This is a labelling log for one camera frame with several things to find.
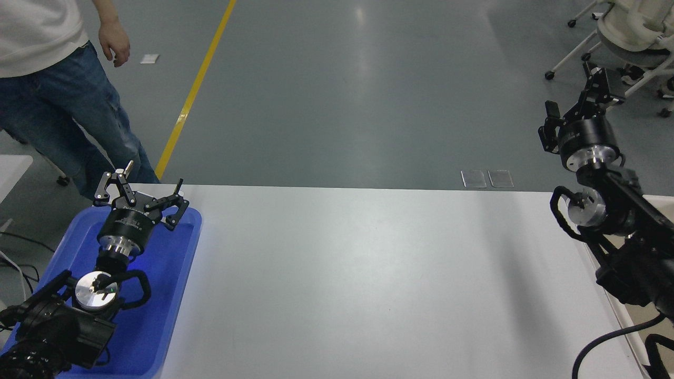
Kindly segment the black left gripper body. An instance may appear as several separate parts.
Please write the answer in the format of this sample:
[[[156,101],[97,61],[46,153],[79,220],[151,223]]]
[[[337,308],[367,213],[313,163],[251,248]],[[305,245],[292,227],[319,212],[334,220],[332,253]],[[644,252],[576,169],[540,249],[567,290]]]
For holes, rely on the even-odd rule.
[[[144,250],[154,227],[161,222],[162,211],[147,210],[141,201],[130,205],[124,197],[113,201],[111,208],[97,236],[99,245],[107,248],[125,241],[132,246],[133,250]]]

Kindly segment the person's hand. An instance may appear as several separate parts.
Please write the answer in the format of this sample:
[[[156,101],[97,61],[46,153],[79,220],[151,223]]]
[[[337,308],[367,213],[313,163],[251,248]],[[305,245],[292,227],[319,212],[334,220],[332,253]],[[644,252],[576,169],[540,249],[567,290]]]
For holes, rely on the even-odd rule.
[[[98,37],[106,60],[112,62],[115,68],[128,62],[131,44],[120,20],[101,21]]]

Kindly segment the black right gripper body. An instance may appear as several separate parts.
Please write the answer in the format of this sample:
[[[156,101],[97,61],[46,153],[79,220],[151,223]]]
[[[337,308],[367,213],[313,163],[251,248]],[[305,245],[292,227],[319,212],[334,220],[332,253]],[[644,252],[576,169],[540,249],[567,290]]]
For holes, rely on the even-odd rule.
[[[561,126],[558,147],[563,165],[610,164],[621,155],[611,125],[602,116]]]

